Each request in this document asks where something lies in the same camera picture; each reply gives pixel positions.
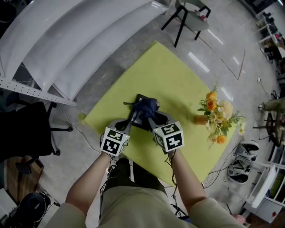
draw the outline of concrete floor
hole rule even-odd
[[[164,31],[161,31],[160,28],[175,11],[172,6],[168,15],[159,16],[142,28],[100,67],[77,95],[77,107],[62,106],[70,120],[86,134],[95,148],[99,149],[98,135],[88,126],[83,126],[78,122],[78,114],[80,112],[89,113],[110,86],[154,40],[170,49],[209,88],[212,88],[216,81],[219,83],[219,98],[232,100],[235,109],[242,112],[247,118],[245,139],[258,141],[259,136],[266,136],[265,131],[260,132],[252,129],[262,120],[262,113],[257,107],[268,100],[261,84],[257,83],[257,78],[262,79],[262,84],[269,94],[272,90],[278,91],[278,86],[273,66],[266,61],[259,50],[257,41],[260,36],[255,33],[257,29],[255,20],[237,0],[204,0],[204,3],[212,10],[209,17],[210,27],[201,32],[197,41],[194,40],[195,34],[184,27],[178,46],[174,48],[173,43],[180,26],[176,20],[173,20]],[[51,124],[52,126],[66,125],[66,119],[58,109],[53,110]],[[54,138],[61,150],[61,156],[41,157],[45,169],[40,179],[40,185],[58,202],[63,203],[71,185],[92,164],[98,154],[88,148],[81,135],[76,131],[57,132],[54,134]],[[224,167],[233,160],[233,157],[228,155],[241,139],[237,133],[233,135],[213,170],[219,170],[226,158],[228,160]],[[267,140],[258,141],[258,143],[260,145],[260,150],[257,151],[258,160],[264,161],[272,145]],[[223,181],[226,178],[226,170],[224,170],[215,183],[206,189],[207,196],[215,198],[224,208],[226,208],[225,204],[229,204],[232,212],[238,213],[244,202],[240,198],[230,195],[226,186],[230,185],[246,193],[252,188],[251,180],[254,180],[255,177],[256,173],[252,172],[250,181],[246,185],[236,186],[234,183]],[[211,182],[207,182],[212,178],[213,176],[209,176],[205,179],[205,186],[211,184]],[[166,188],[169,196],[172,195],[173,190],[171,187]],[[184,208],[179,193],[177,195],[178,205]],[[41,223],[42,227],[56,209],[55,206],[51,207]],[[99,194],[88,214],[87,227],[98,225],[98,214]]]

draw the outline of sleeve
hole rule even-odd
[[[191,223],[198,228],[244,228],[211,198],[196,203],[188,213]]]
[[[86,228],[85,216],[77,207],[64,203],[52,216],[45,228]]]

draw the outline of yellow-green mat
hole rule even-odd
[[[85,121],[101,134],[111,121],[129,116],[130,107],[123,105],[123,102],[134,102],[137,94],[156,98],[160,103],[160,111],[169,113],[176,121],[180,121],[185,140],[181,151],[199,180],[203,181],[234,132],[234,128],[229,131],[225,144],[211,146],[207,141],[209,134],[206,127],[193,123],[196,114],[203,114],[197,109],[200,99],[208,92],[209,88],[191,69],[162,44],[154,42],[112,85]],[[132,126],[129,145],[124,154],[173,185],[172,170],[164,162],[167,156],[152,139],[150,131]]]

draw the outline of navy blue cloth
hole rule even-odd
[[[132,104],[135,111],[142,111],[143,113],[139,116],[141,120],[145,118],[155,118],[155,112],[159,109],[157,106],[157,100],[154,98],[145,98],[139,102]]]

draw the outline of forearm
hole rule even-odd
[[[190,211],[195,203],[206,198],[205,191],[180,150],[176,151],[171,163],[181,200]]]
[[[108,154],[102,153],[73,184],[65,202],[77,207],[87,216],[87,212],[95,199],[109,162],[110,158]]]

